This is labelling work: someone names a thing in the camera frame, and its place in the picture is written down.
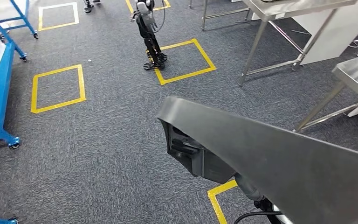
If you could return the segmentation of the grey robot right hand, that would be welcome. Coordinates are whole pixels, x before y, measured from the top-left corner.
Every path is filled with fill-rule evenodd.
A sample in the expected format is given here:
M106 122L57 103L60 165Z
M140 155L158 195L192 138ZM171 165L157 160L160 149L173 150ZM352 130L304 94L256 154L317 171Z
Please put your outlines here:
M238 187L242 190L248 199L252 201L262 201L265 199L265 195L262 194L258 188L252 185L246 177L236 173L234 179Z

